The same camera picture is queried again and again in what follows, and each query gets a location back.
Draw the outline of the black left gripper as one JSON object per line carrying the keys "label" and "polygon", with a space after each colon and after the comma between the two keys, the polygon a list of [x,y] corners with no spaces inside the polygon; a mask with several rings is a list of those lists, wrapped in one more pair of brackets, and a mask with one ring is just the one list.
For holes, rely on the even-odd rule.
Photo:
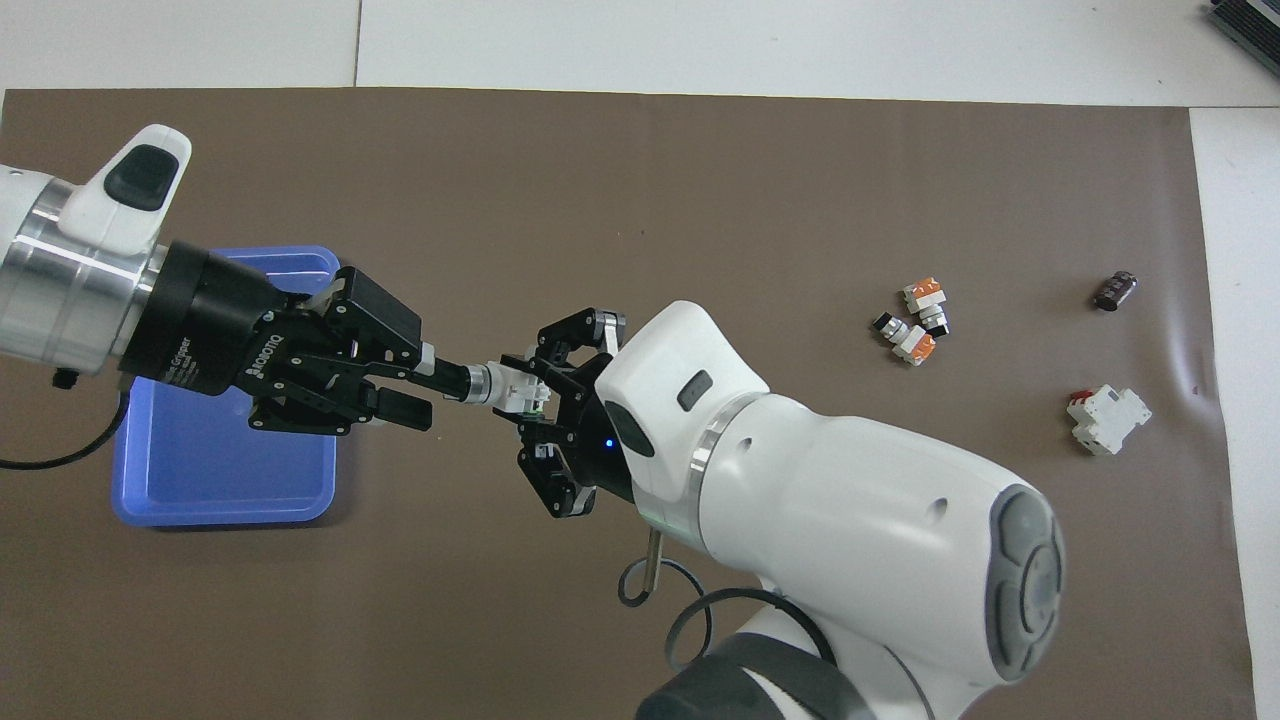
{"label": "black left gripper", "polygon": [[[261,272],[197,246],[165,252],[152,292],[118,366],[164,384],[218,396],[244,373],[244,355],[262,315],[285,307],[287,295]],[[416,430],[433,425],[433,405],[369,377],[434,375],[434,348],[421,319],[370,275],[343,266],[314,295],[294,296],[297,380],[361,380],[330,393],[276,382],[253,398],[250,427],[312,436],[347,436],[351,427],[384,421]]]}

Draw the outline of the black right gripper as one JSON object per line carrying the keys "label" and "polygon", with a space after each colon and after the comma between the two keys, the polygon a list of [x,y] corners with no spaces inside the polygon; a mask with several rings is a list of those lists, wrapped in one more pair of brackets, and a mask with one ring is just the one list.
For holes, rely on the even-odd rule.
{"label": "black right gripper", "polygon": [[[596,488],[634,500],[632,477],[596,380],[620,351],[627,316],[586,307],[538,332],[529,359],[504,354],[500,364],[536,377],[559,396],[556,423],[520,418],[517,465],[553,518],[579,518],[595,506]],[[596,355],[581,366],[570,355],[582,347]]]}

